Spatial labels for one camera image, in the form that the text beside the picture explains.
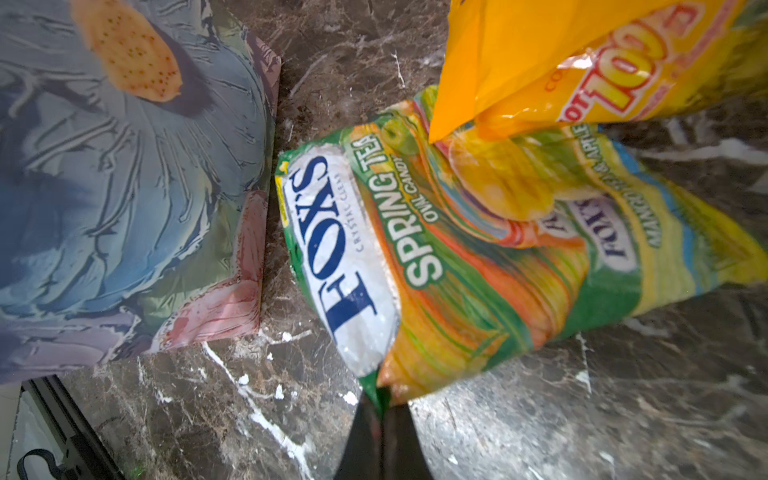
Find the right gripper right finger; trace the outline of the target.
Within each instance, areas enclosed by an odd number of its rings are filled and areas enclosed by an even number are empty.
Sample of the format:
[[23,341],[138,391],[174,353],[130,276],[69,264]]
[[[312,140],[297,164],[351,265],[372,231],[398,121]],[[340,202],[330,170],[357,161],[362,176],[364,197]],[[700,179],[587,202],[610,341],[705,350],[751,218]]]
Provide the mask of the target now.
[[391,407],[384,414],[381,478],[432,480],[408,405]]

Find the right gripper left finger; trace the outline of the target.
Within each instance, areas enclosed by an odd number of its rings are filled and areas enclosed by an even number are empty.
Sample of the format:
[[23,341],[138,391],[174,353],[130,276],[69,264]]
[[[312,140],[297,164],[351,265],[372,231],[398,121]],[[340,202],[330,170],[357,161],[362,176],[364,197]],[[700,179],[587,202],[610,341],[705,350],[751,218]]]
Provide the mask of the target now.
[[363,392],[335,480],[381,478],[381,420],[374,402]]

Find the green Fox's candy bag small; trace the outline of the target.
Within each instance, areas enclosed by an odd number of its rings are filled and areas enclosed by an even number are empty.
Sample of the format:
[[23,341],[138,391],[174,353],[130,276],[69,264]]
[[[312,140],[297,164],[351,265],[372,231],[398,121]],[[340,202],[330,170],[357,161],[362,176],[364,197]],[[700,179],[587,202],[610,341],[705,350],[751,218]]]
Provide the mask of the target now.
[[437,90],[279,157],[296,279],[378,411],[767,279],[765,247],[593,124],[430,142]]

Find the floral white paper bag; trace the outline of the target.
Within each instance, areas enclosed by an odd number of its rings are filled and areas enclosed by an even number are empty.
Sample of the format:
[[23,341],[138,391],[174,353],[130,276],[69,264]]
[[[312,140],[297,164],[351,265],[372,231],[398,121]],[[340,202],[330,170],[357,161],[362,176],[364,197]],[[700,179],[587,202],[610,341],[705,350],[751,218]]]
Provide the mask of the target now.
[[260,323],[280,58],[221,1],[1,5],[1,379]]

